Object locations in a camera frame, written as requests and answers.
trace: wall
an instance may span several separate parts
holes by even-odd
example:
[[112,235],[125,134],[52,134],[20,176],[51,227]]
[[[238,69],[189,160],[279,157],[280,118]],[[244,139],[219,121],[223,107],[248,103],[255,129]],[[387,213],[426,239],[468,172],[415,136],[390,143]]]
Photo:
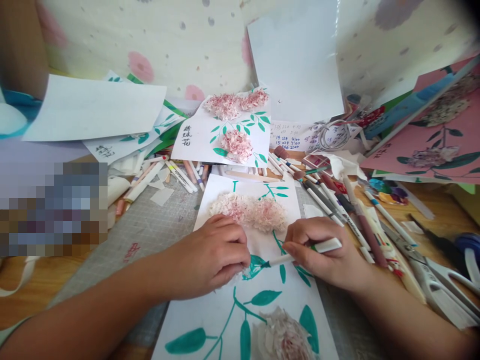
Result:
[[[417,76],[478,48],[454,0],[340,0],[337,61],[343,85],[384,102]],[[245,25],[277,0],[42,0],[50,65],[100,79],[109,69],[168,87],[170,96],[246,90],[254,81]]]

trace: blurred object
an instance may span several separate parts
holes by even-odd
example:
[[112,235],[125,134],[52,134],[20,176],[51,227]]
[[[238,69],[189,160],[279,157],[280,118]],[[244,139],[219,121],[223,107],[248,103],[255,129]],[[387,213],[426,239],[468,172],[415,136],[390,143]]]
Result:
[[49,66],[35,0],[0,1],[2,87],[43,100]]

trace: gray cutting mat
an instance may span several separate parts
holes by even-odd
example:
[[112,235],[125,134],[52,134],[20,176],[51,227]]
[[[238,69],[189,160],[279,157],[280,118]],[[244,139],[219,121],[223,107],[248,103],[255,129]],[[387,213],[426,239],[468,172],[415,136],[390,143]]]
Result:
[[[83,292],[136,259],[168,248],[193,230],[202,193],[189,194],[173,176],[170,178],[170,183],[165,185],[175,192],[165,205],[160,207],[150,200],[158,190],[148,186],[111,229],[108,240],[92,252],[48,307]],[[303,188],[297,187],[296,192],[304,217],[302,204],[316,206],[316,203]],[[134,243],[139,249],[132,252]],[[320,280],[317,285],[339,358],[387,358],[374,330],[350,296]],[[150,309],[125,340],[141,347],[153,347],[166,308],[167,304],[163,303]]]

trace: paper flower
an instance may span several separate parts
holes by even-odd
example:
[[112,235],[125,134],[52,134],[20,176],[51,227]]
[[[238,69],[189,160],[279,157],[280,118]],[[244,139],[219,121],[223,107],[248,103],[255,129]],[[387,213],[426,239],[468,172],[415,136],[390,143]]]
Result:
[[407,164],[414,168],[440,166],[451,162],[459,152],[460,146],[434,147],[423,151],[414,151]]
[[240,164],[245,164],[248,161],[254,149],[247,133],[240,132],[237,129],[227,131],[223,135],[220,145],[222,149],[228,152],[227,159]]
[[144,83],[151,83],[154,80],[154,69],[150,65],[150,61],[141,53],[130,51],[128,53],[128,65],[133,75]]
[[249,92],[247,97],[243,97],[239,101],[240,109],[251,112],[256,108],[261,108],[269,100],[270,96],[259,88],[257,91]]
[[212,115],[220,120],[230,121],[240,116],[238,110],[240,98],[234,94],[224,93],[222,95],[213,95],[203,107]]
[[258,350],[263,360],[316,359],[309,344],[310,334],[279,307],[271,314],[260,314],[267,324],[258,325]]

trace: wooden table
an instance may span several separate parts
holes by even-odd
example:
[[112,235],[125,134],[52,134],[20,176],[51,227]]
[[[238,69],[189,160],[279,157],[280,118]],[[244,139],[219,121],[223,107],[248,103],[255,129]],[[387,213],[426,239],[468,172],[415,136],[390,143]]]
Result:
[[[290,154],[296,159],[300,159],[303,156],[302,153]],[[275,177],[276,175],[270,173],[269,176]],[[405,183],[404,185],[434,212],[435,220],[426,220],[410,204],[401,206],[382,203],[383,207],[397,221],[409,221],[408,214],[415,214],[435,234],[448,239],[453,239],[455,235],[462,232],[479,232],[479,228],[474,221],[449,194],[444,193],[442,190],[427,191],[425,184]],[[356,193],[365,205],[371,205],[366,196],[360,191],[360,188],[356,189]],[[387,222],[380,214],[379,217],[380,220]],[[411,236],[418,243],[417,249],[423,255],[441,265],[451,267],[441,252],[424,235],[411,234]],[[358,241],[353,234],[351,237],[358,245]],[[20,320],[42,311],[66,281],[77,271],[89,254],[88,252],[82,256],[42,257],[39,259],[36,262],[35,271],[30,282],[14,295],[0,298],[0,329],[8,328]],[[0,287],[6,290],[16,288],[24,268],[24,261],[24,256],[10,257],[4,260],[0,270]],[[393,274],[391,277],[398,282],[399,286],[403,286],[400,280]],[[152,348],[122,343],[110,358],[150,359],[152,352]]]

